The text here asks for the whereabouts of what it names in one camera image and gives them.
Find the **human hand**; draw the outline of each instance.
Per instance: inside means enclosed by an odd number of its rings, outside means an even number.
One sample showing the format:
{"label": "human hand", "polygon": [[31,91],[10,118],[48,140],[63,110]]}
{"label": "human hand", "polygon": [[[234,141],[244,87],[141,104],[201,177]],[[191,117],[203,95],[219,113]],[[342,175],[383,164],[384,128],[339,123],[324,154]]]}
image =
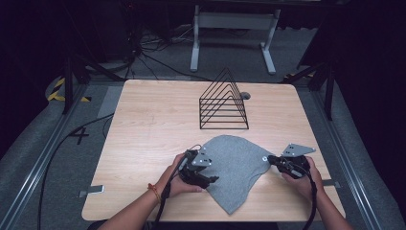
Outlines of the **human hand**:
{"label": "human hand", "polygon": [[[317,170],[314,161],[311,157],[307,156],[306,157],[308,165],[310,166],[310,174],[313,179],[313,181],[316,183],[317,187],[317,192],[318,193],[323,193],[324,192],[324,187],[323,187],[323,180],[322,176],[320,175],[319,170]],[[282,173],[282,177],[292,185],[302,196],[307,198],[308,200],[312,200],[311,198],[311,185],[310,185],[310,179],[308,176],[304,176],[299,179],[294,179],[290,175],[286,173]]]}
{"label": "human hand", "polygon": [[[161,178],[156,183],[155,186],[160,194],[164,190],[170,176],[172,175],[172,172],[178,166],[180,160],[183,158],[184,155],[185,155],[185,153],[176,155],[175,159],[173,160],[173,163],[167,167],[167,169],[161,175]],[[178,174],[178,172],[175,173],[175,177],[170,182],[169,197],[174,197],[174,196],[177,196],[182,193],[200,193],[203,191],[203,189],[200,188],[199,186],[190,185],[190,184],[183,182],[183,180],[177,174]]]}

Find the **cable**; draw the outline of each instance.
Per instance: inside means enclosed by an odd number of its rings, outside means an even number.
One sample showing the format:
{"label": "cable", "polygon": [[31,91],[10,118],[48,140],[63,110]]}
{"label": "cable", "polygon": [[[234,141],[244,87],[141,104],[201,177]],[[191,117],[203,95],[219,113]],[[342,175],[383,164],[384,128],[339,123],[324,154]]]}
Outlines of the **cable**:
{"label": "cable", "polygon": [[110,119],[112,119],[113,116],[111,116],[110,118],[108,118],[105,122],[104,122],[104,126],[102,126],[102,135],[104,136],[104,138],[107,138],[107,134],[104,132],[105,129],[105,125],[107,125],[108,121],[110,121]]}
{"label": "cable", "polygon": [[131,75],[132,75],[132,79],[135,80],[135,73],[134,73],[134,70],[132,70],[132,67],[131,67]]}
{"label": "cable", "polygon": [[174,68],[168,66],[167,64],[163,63],[163,62],[160,61],[160,60],[157,60],[157,59],[155,59],[155,58],[153,58],[153,57],[151,57],[151,56],[148,56],[148,55],[146,55],[145,53],[142,53],[142,54],[143,54],[146,58],[150,58],[150,59],[152,59],[152,60],[154,60],[154,61],[156,61],[156,62],[158,62],[158,63],[160,63],[160,64],[162,64],[162,65],[164,65],[164,66],[166,66],[166,67],[168,67],[170,70],[172,70],[172,71],[174,71],[174,72],[176,72],[176,73],[178,73],[178,74],[181,74],[181,75],[184,75],[184,76],[193,77],[193,78],[202,79],[202,80],[204,80],[204,81],[213,81],[213,80],[210,80],[210,79],[207,79],[207,78],[204,78],[204,77],[200,77],[200,76],[197,76],[197,75],[190,75],[190,74],[182,73],[182,72],[180,72],[180,71],[178,71],[178,70],[176,70],[176,69],[174,69]]}
{"label": "cable", "polygon": [[313,180],[313,177],[311,177],[310,172],[306,171],[304,168],[302,168],[301,166],[298,166],[296,164],[292,164],[293,166],[297,167],[298,169],[300,169],[303,173],[305,173],[309,180],[310,180],[310,185],[311,185],[311,199],[312,199],[312,204],[311,204],[311,213],[310,213],[310,217],[307,220],[307,223],[304,226],[304,230],[307,230],[311,223],[314,220],[314,216],[316,215],[316,208],[317,208],[317,187],[316,187],[316,183]]}
{"label": "cable", "polygon": [[124,79],[126,80],[126,77],[128,76],[128,72],[129,72],[129,68],[131,68],[132,62],[131,64],[128,65],[127,71],[125,72],[125,76]]}
{"label": "cable", "polygon": [[47,163],[47,167],[46,167],[45,172],[44,172],[44,174],[43,174],[44,177],[43,177],[43,179],[42,179],[41,192],[40,192],[40,195],[39,195],[39,204],[38,204],[38,214],[37,214],[37,223],[36,223],[36,228],[37,228],[37,230],[40,230],[40,229],[41,229],[42,199],[43,199],[43,197],[44,197],[45,182],[46,182],[46,180],[47,180],[48,171],[49,171],[49,169],[50,169],[50,166],[51,166],[52,161],[54,160],[54,157],[55,157],[55,155],[56,155],[57,150],[60,148],[60,146],[62,145],[62,143],[63,143],[69,136],[71,136],[71,135],[77,133],[77,132],[80,131],[82,128],[84,128],[84,127],[86,127],[86,126],[88,126],[88,125],[90,125],[90,124],[96,123],[96,122],[98,122],[98,121],[100,121],[100,120],[102,120],[102,119],[111,117],[111,116],[113,116],[113,115],[114,115],[114,113],[111,113],[111,114],[109,114],[109,115],[107,115],[107,116],[104,116],[104,117],[95,119],[95,120],[93,120],[93,121],[91,121],[91,122],[88,122],[88,123],[86,123],[86,124],[84,124],[84,125],[78,126],[77,128],[73,129],[71,132],[69,132],[65,137],[63,137],[63,139],[59,142],[59,144],[57,144],[55,150],[53,151],[53,153],[52,153],[52,155],[51,155],[50,160],[49,160],[48,163]]}
{"label": "cable", "polygon": [[140,59],[139,57],[137,57],[143,64],[144,64],[144,66],[153,74],[153,76],[155,76],[155,79],[157,79],[157,80],[159,80],[158,79],[158,77],[155,75],[155,73],[153,72],[153,70],[151,69],[151,68],[149,68],[149,66],[147,66],[147,64],[142,60],[142,59]]}
{"label": "cable", "polygon": [[64,3],[64,1],[60,1],[60,5],[62,5],[63,9],[65,10],[65,12],[68,14],[69,19],[72,23],[72,25],[74,26],[75,30],[77,31],[78,35],[80,36],[81,41],[83,42],[84,47],[86,48],[87,52],[89,52],[89,55],[93,58],[93,60],[97,60],[95,58],[95,56],[93,55],[92,51],[90,50],[89,46],[87,45],[86,40],[84,39],[83,35],[80,33],[78,26],[76,25],[71,13],[69,13],[68,9],[66,8],[66,5]]}
{"label": "cable", "polygon": [[[170,39],[170,43],[165,43],[165,41],[161,38],[159,38],[158,36],[155,36],[154,38],[151,38],[151,33],[148,34],[143,34],[144,36],[148,36],[148,40],[141,42],[141,46],[142,46],[142,50],[145,52],[156,52],[156,51],[163,51],[165,49],[167,49],[169,46],[171,45],[176,45],[176,44],[180,44],[182,42],[184,42],[185,40],[188,41],[192,41],[190,39],[187,38],[182,38],[182,36],[186,35],[187,33],[191,32],[193,29],[193,27],[188,28],[185,32],[183,32],[182,34],[180,34],[178,37],[176,38],[171,38]],[[148,44],[152,44],[152,43],[157,43],[155,48],[147,48],[143,45],[148,45]]]}
{"label": "cable", "polygon": [[186,155],[184,155],[180,161],[178,162],[178,164],[176,165],[175,169],[173,169],[172,174],[170,175],[167,184],[165,185],[165,189],[161,194],[161,205],[159,206],[159,211],[158,214],[156,215],[155,221],[153,222],[152,225],[152,230],[156,228],[156,226],[158,225],[159,219],[161,218],[162,212],[164,211],[164,207],[165,207],[165,202],[167,201],[167,198],[169,198],[169,194],[170,194],[170,182],[172,181],[172,179],[175,177],[176,172],[178,171],[180,165],[183,163],[183,161],[185,160]]}

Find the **table top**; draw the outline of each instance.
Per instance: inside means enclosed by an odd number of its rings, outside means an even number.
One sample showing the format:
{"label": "table top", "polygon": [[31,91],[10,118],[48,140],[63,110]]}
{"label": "table top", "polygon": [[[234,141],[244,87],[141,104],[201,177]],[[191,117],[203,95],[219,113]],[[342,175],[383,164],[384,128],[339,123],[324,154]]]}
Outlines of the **table top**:
{"label": "table top", "polygon": [[[330,179],[292,85],[238,83],[241,92],[251,95],[244,101],[249,129],[200,129],[199,98],[209,85],[178,80],[125,83],[92,181],[92,186],[104,185],[104,192],[87,196],[84,219],[111,218],[144,193],[148,183],[155,183],[176,154],[222,134],[243,137],[277,155],[289,143],[315,148],[309,155],[322,178]],[[335,188],[326,186],[326,191],[344,215]],[[168,199],[161,221],[306,221],[310,210],[311,204],[272,167],[230,216],[204,191]],[[154,220],[157,211],[148,219]]]}

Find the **red bracelet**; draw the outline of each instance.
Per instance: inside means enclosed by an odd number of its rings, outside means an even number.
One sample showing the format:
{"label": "red bracelet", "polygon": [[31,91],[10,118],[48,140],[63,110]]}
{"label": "red bracelet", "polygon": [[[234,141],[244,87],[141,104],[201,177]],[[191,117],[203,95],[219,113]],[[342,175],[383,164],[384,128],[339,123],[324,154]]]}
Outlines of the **red bracelet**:
{"label": "red bracelet", "polygon": [[148,183],[148,189],[151,189],[155,193],[156,198],[158,199],[158,202],[161,203],[161,196],[158,194],[158,191],[156,190],[156,186]]}

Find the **triangular wire rack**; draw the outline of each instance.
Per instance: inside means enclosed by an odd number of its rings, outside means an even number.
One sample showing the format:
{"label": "triangular wire rack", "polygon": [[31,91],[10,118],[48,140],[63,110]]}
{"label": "triangular wire rack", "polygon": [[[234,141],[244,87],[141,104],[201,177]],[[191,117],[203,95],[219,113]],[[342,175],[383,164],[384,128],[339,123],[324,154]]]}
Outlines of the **triangular wire rack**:
{"label": "triangular wire rack", "polygon": [[200,129],[249,129],[244,100],[225,68],[199,99]]}

